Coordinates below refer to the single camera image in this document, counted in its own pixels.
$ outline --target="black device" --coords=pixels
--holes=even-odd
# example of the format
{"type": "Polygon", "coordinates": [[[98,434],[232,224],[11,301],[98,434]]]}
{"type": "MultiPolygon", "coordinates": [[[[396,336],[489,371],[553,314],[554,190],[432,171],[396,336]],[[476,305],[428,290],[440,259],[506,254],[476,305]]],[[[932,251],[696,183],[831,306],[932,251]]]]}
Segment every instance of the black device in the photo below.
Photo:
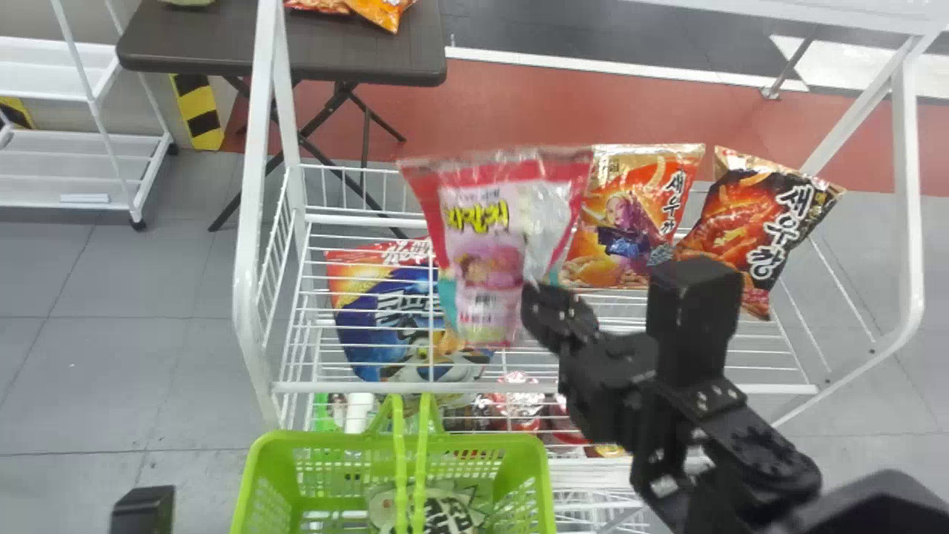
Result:
{"type": "Polygon", "coordinates": [[[945,534],[949,508],[883,471],[821,496],[821,472],[725,377],[741,274],[698,257],[653,268],[646,331],[609,334],[570,290],[526,284],[525,328],[560,362],[570,419],[633,454],[630,484],[676,534],[945,534]],[[684,470],[687,451],[712,461],[684,470]]]}

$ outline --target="plastic packaging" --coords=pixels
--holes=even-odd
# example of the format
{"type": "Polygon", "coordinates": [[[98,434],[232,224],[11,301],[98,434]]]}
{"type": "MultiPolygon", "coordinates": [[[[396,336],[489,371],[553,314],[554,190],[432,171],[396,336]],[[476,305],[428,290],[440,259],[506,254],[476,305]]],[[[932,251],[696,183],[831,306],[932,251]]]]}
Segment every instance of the plastic packaging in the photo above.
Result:
{"type": "Polygon", "coordinates": [[[640,289],[672,258],[672,238],[704,144],[602,144],[560,271],[568,287],[640,289]]]}
{"type": "MultiPolygon", "coordinates": [[[[337,336],[353,372],[368,382],[470,382],[493,353],[446,329],[429,272],[432,243],[407,239],[326,251],[337,336]],[[429,332],[434,338],[429,339],[429,332]]],[[[473,395],[439,395],[464,406],[473,395]]]]}
{"type": "MultiPolygon", "coordinates": [[[[482,511],[489,497],[479,494],[480,485],[466,486],[451,480],[431,481],[425,488],[424,526],[421,534],[476,534],[488,519],[482,511]]],[[[413,495],[415,486],[409,485],[407,493],[413,495]]],[[[392,484],[375,486],[366,492],[366,511],[369,522],[381,534],[394,533],[396,524],[396,490],[392,484]]],[[[415,502],[409,500],[407,516],[415,510],[415,502]]]]}
{"type": "Polygon", "coordinates": [[[717,180],[676,258],[703,255],[744,276],[742,306],[770,319],[769,291],[788,253],[808,237],[845,189],[778,163],[716,147],[717,180]]]}
{"type": "MultiPolygon", "coordinates": [[[[521,371],[512,371],[497,379],[505,384],[537,384],[537,379],[521,371]]],[[[544,394],[541,392],[485,393],[479,401],[491,417],[492,430],[529,432],[536,434],[542,426],[544,394]]]]}
{"type": "Polygon", "coordinates": [[[524,148],[400,162],[432,236],[445,318],[476,346],[510,345],[521,286],[556,273],[592,162],[589,148],[524,148]]]}
{"type": "Polygon", "coordinates": [[[300,11],[318,11],[329,15],[348,15],[352,11],[345,0],[286,0],[284,6],[300,11]]]}
{"type": "Polygon", "coordinates": [[[345,0],[345,2],[367,20],[392,33],[397,33],[402,14],[415,4],[416,0],[345,0]]]}

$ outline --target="shrimp cracker bag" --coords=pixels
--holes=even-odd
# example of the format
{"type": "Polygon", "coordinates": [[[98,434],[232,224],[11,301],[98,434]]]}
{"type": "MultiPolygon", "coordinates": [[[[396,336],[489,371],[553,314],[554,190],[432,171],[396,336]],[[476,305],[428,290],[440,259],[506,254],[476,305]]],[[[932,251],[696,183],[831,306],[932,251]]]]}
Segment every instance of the shrimp cracker bag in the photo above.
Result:
{"type": "Polygon", "coordinates": [[[676,259],[703,255],[744,276],[742,306],[771,318],[769,292],[788,260],[845,189],[784,165],[716,147],[717,180],[676,259]]]}
{"type": "Polygon", "coordinates": [[[640,289],[672,258],[704,144],[602,144],[560,271],[568,287],[640,289]]]}
{"type": "Polygon", "coordinates": [[[435,247],[445,320],[461,337],[476,346],[513,342],[521,287],[545,279],[563,257],[592,159],[585,147],[400,162],[435,247]]]}
{"type": "MultiPolygon", "coordinates": [[[[429,239],[326,251],[336,335],[353,372],[367,382],[469,382],[492,353],[446,329],[429,270],[429,239]]],[[[439,404],[473,398],[440,395],[439,404]]]]}

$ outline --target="shelf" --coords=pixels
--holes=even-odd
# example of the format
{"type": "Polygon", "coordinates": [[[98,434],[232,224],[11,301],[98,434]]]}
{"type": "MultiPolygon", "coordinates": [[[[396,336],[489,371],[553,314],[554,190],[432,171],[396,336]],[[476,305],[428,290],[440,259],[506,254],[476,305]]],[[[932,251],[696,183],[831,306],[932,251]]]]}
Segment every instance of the shelf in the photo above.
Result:
{"type": "MultiPolygon", "coordinates": [[[[167,148],[167,136],[110,135],[133,203],[140,205],[167,148]]],[[[13,130],[0,149],[0,205],[128,210],[98,133],[13,130]]]]}
{"type": "MultiPolygon", "coordinates": [[[[108,92],[119,71],[115,47],[76,43],[95,100],[108,92]]],[[[86,102],[79,71],[65,41],[0,36],[0,95],[86,102]]]]}

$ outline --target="snack package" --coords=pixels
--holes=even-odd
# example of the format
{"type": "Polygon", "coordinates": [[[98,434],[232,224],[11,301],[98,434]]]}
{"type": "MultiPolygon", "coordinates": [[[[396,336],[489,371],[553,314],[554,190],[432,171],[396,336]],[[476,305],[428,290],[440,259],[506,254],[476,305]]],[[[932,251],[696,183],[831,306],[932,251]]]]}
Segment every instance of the snack package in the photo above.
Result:
{"type": "Polygon", "coordinates": [[[402,14],[415,4],[416,0],[345,0],[345,2],[367,20],[392,33],[398,33],[402,14]]]}
{"type": "Polygon", "coordinates": [[[586,446],[590,444],[584,435],[570,421],[567,410],[567,398],[556,393],[546,398],[547,431],[541,435],[541,441],[548,450],[559,458],[583,458],[586,446]]]}
{"type": "Polygon", "coordinates": [[[286,0],[284,6],[300,11],[318,11],[330,15],[348,15],[352,11],[345,0],[286,0]]]}
{"type": "Polygon", "coordinates": [[[641,289],[672,258],[704,144],[602,144],[560,270],[568,287],[641,289]]]}
{"type": "MultiPolygon", "coordinates": [[[[491,361],[491,351],[471,349],[445,328],[437,292],[431,291],[429,281],[438,277],[438,271],[429,273],[431,249],[429,239],[406,239],[326,251],[337,336],[362,380],[427,382],[431,369],[434,381],[469,382],[491,361]],[[435,332],[431,340],[430,330],[435,332]]],[[[452,406],[473,400],[473,394],[463,393],[437,397],[439,403],[452,406]]]]}
{"type": "MultiPolygon", "coordinates": [[[[502,384],[537,384],[537,379],[521,371],[512,371],[497,379],[502,384]]],[[[544,394],[541,392],[485,393],[478,398],[484,403],[485,412],[491,420],[489,427],[505,432],[528,432],[536,434],[541,429],[544,409],[544,394]]]]}
{"type": "Polygon", "coordinates": [[[513,342],[521,286],[557,272],[592,156],[589,148],[525,148],[400,162],[432,236],[446,320],[461,337],[476,346],[513,342]]]}
{"type": "MultiPolygon", "coordinates": [[[[415,511],[415,485],[408,485],[408,509],[403,510],[411,531],[415,511]]],[[[490,492],[483,484],[466,485],[452,480],[429,480],[425,487],[424,527],[420,534],[476,534],[488,519],[490,492]]],[[[369,523],[381,534],[395,534],[396,490],[391,484],[366,491],[369,523]]]]}
{"type": "Polygon", "coordinates": [[[676,259],[704,255],[740,271],[742,306],[768,320],[768,293],[788,253],[827,216],[845,189],[721,146],[716,147],[716,176],[701,217],[676,247],[676,259]]]}

